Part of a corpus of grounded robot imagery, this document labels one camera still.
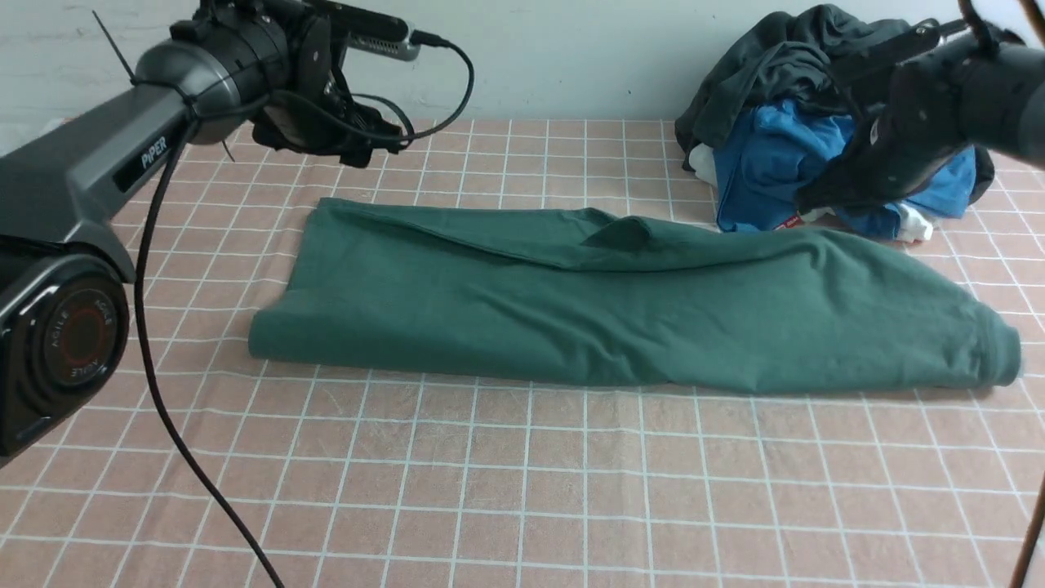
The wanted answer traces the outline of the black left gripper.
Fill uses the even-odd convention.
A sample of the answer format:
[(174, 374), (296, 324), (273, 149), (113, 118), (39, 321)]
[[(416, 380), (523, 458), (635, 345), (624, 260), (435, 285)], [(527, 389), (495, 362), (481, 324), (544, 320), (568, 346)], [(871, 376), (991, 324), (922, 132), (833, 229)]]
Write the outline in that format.
[(336, 157), (365, 167), (374, 150), (400, 152), (408, 122), (359, 104), (342, 72), (354, 9), (328, 1), (202, 1), (169, 29), (169, 91), (178, 131), (220, 144), (253, 124), (266, 148)]

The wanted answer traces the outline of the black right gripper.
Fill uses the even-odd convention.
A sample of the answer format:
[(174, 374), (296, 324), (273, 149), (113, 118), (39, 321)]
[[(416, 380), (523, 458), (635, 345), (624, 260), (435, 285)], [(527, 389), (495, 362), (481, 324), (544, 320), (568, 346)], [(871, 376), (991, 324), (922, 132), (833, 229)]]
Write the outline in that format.
[(857, 88), (867, 112), (843, 152), (796, 191), (796, 211), (868, 212), (908, 198), (963, 150), (972, 152), (972, 186), (959, 204), (981, 199), (995, 179), (995, 165), (985, 149), (960, 133), (960, 90), (951, 70), (966, 58), (993, 55), (997, 29), (988, 25), (985, 38), (978, 38), (966, 27), (962, 21), (924, 21), (831, 67), (844, 88)]

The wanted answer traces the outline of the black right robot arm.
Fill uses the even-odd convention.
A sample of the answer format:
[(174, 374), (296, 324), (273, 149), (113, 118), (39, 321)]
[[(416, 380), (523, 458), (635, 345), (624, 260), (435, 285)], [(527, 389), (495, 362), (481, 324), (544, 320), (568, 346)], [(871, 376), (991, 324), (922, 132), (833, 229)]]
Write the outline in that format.
[(900, 37), (867, 51), (860, 65), (888, 73), (887, 91), (825, 171), (796, 190), (796, 212), (842, 208), (873, 211), (908, 198), (970, 146), (1043, 168), (1042, 48), (982, 18), (971, 1), (957, 4), (959, 38), (940, 26)]

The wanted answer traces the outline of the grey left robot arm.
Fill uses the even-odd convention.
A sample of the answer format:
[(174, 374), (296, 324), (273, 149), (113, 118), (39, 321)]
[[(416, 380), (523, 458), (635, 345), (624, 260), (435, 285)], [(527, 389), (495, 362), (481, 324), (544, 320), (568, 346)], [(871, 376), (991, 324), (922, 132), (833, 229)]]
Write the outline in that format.
[(413, 60), (413, 26), (330, 1), (202, 1), (119, 96), (2, 157), (3, 464), (71, 417), (116, 371), (137, 271), (112, 222), (187, 145), (253, 123), (270, 149), (363, 167), (402, 132), (356, 105), (350, 48)]

